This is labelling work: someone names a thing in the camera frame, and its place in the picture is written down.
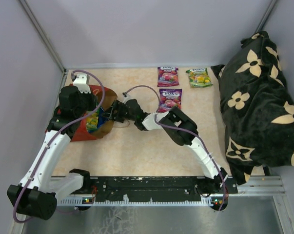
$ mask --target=white wall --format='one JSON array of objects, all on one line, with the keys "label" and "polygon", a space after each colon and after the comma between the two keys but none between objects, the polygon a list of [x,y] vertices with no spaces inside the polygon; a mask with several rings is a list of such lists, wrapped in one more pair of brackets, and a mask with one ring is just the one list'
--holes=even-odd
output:
[{"label": "white wall", "polygon": [[28,0],[64,66],[225,63],[270,0]]},{"label": "white wall", "polygon": [[16,0],[0,1],[0,234],[13,207],[6,195],[32,164],[52,114],[61,72]]},{"label": "white wall", "polygon": [[[280,62],[288,82],[288,90],[294,99],[294,0],[279,0],[265,30],[279,47]],[[282,177],[294,211],[294,167],[280,167],[275,171]]]}]

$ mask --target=green candy bag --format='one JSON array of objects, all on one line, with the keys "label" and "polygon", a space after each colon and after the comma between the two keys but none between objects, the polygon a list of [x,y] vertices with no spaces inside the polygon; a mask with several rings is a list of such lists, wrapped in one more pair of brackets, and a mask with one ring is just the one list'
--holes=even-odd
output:
[{"label": "green candy bag", "polygon": [[207,68],[187,70],[191,88],[207,87],[213,85],[207,73]]}]

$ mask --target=purple candy bag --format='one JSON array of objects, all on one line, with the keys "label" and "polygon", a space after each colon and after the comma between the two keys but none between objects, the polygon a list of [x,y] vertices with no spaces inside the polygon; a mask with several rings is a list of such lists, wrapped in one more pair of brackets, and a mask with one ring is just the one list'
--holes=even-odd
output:
[{"label": "purple candy bag", "polygon": [[160,89],[159,113],[167,112],[177,106],[181,110],[182,89]]},{"label": "purple candy bag", "polygon": [[169,87],[179,85],[178,68],[176,67],[158,67],[158,87]]}]

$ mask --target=black floral fabric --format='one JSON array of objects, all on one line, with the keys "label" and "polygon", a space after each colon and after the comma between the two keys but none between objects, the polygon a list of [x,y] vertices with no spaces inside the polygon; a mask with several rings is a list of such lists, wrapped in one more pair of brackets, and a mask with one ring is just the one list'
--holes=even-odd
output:
[{"label": "black floral fabric", "polygon": [[294,102],[277,46],[265,31],[241,44],[228,64],[211,67],[219,81],[226,158],[238,184],[254,166],[294,166]]}]

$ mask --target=floral pillow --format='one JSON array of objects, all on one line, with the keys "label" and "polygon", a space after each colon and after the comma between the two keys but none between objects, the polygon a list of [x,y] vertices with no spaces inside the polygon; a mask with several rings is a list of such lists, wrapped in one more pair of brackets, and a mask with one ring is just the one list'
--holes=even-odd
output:
[{"label": "floral pillow", "polygon": [[226,66],[211,67],[219,81],[226,125],[226,158],[238,184],[254,166],[294,166],[294,102],[267,32],[241,41]]}]

